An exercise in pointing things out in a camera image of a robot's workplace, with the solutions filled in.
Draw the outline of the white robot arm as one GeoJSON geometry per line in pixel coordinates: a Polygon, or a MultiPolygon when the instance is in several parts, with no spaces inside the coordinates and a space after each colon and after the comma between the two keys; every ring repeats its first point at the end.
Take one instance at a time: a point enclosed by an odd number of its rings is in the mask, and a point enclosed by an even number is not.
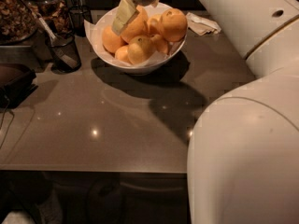
{"type": "Polygon", "coordinates": [[[299,224],[299,6],[199,0],[256,76],[202,113],[190,139],[192,224],[299,224]]]}

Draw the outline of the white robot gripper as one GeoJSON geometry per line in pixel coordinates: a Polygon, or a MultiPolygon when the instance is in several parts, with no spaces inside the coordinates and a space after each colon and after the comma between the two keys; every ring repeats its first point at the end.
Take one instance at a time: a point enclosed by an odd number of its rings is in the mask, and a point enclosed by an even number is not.
{"type": "Polygon", "coordinates": [[[138,10],[136,5],[140,6],[157,6],[160,0],[120,0],[116,10],[115,18],[112,22],[112,31],[120,35],[127,25],[136,18],[138,10]]]}

